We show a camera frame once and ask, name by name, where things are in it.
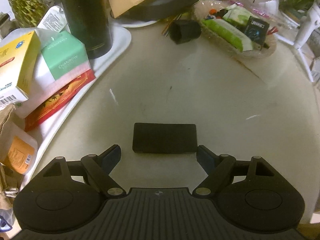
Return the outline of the beige drawstring pouch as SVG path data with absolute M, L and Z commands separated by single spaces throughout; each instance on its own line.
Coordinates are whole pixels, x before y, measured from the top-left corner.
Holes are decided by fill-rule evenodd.
M 1 210 L 10 210 L 12 201 L 10 198 L 15 198 L 17 187 L 15 180 L 6 175 L 4 169 L 4 161 L 7 157 L 10 147 L 10 133 L 12 129 L 12 117 L 15 107 L 10 104 L 5 109 L 1 110 Z

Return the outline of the green tissue pack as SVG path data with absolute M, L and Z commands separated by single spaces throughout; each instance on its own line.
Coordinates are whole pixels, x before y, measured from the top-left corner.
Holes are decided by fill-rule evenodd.
M 41 53 L 54 80 L 75 69 L 78 76 L 91 68 L 84 44 L 67 31 L 58 33 Z

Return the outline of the black thermos bottle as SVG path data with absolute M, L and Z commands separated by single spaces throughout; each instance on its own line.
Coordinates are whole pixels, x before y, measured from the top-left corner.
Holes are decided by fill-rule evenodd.
M 105 0 L 61 0 L 71 34 L 80 40 L 89 59 L 112 48 Z

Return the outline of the black zipper case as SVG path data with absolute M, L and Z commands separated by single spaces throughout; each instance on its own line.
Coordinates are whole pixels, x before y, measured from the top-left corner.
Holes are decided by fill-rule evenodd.
M 184 12 L 199 0 L 145 0 L 135 5 L 119 18 L 137 21 L 162 20 Z

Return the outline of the red flat box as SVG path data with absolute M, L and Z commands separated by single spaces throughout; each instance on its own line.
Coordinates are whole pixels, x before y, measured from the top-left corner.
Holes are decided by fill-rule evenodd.
M 95 80 L 93 70 L 88 70 L 54 93 L 25 118 L 25 132 L 32 131 L 61 110 L 88 83 Z

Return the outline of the glass vase with bamboo middle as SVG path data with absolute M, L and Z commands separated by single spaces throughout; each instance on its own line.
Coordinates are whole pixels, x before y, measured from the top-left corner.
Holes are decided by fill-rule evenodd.
M 22 28 L 37 27 L 48 11 L 47 0 L 8 0 Z

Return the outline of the white plastic tray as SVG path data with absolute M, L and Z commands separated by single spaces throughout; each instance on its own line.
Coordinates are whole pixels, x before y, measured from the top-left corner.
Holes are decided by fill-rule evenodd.
M 132 36 L 130 31 L 126 28 L 113 26 L 111 30 L 113 39 L 111 50 L 107 54 L 90 61 L 91 67 L 95 74 L 95 81 L 97 81 L 99 77 L 110 67 L 110 65 L 114 63 L 114 61 L 116 61 L 116 59 L 125 52 L 125 50 L 127 50 L 131 43 Z M 22 190 L 29 183 L 37 165 L 39 164 L 53 137 L 56 135 L 59 128 L 62 126 L 72 110 L 76 107 L 78 102 L 93 86 L 95 81 L 91 81 L 85 85 L 61 110 L 53 114 L 53 116 L 40 124 L 40 126 L 38 126 L 36 129 L 29 132 L 29 134 L 38 142 L 38 151 L 33 167 L 27 172 L 21 181 L 20 190 Z

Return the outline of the woven snack basket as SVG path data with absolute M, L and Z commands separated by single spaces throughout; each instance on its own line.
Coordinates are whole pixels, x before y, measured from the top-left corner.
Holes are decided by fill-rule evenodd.
M 200 0 L 193 6 L 192 16 L 199 23 L 202 35 L 242 57 L 262 59 L 271 56 L 277 48 L 274 35 L 267 35 L 260 45 L 225 20 L 207 18 L 210 10 L 221 11 L 229 6 L 229 2 L 220 0 Z

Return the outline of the black small card box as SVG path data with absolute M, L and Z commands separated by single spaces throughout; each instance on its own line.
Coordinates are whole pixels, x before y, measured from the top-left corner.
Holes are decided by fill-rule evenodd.
M 250 16 L 245 27 L 244 34 L 251 39 L 251 41 L 262 46 L 265 43 L 269 24 L 259 18 Z

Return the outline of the black rectangular box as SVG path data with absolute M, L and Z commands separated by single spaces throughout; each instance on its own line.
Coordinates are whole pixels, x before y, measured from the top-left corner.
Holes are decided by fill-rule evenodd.
M 137 122 L 133 129 L 132 150 L 154 154 L 195 153 L 196 125 Z

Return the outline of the yellow medicine box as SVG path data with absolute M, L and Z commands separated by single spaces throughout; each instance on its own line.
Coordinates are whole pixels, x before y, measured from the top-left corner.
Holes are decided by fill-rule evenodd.
M 41 42 L 29 31 L 1 47 L 1 109 L 28 100 Z

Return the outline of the orange labelled packet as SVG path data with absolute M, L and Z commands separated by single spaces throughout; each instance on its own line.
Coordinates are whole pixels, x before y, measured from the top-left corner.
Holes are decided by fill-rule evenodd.
M 35 163 L 37 141 L 14 123 L 10 135 L 10 147 L 4 165 L 25 175 Z

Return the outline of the green wet wipes pack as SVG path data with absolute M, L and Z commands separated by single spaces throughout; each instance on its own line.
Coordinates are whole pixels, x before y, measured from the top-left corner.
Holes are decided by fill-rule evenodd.
M 243 32 L 223 19 L 202 20 L 202 23 L 213 33 L 223 38 L 239 51 L 252 51 L 253 42 Z

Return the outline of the black power adapter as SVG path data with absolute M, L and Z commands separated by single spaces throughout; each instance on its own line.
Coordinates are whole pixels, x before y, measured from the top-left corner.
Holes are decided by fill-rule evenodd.
M 201 27 L 194 20 L 176 20 L 169 26 L 169 36 L 176 44 L 182 44 L 199 38 Z

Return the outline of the white gimbal tripod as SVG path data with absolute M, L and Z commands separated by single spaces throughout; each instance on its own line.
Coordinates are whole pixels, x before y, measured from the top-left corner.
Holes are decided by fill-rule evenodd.
M 302 23 L 294 41 L 290 41 L 287 38 L 276 34 L 276 38 L 278 40 L 288 45 L 291 45 L 296 50 L 298 58 L 300 59 L 308 76 L 308 79 L 311 83 L 314 82 L 314 78 L 310 70 L 310 67 L 305 59 L 305 56 L 303 55 L 302 46 L 306 44 L 312 32 L 317 28 L 319 28 L 319 0 L 315 0 L 311 8 L 308 10 L 306 14 L 306 19 Z

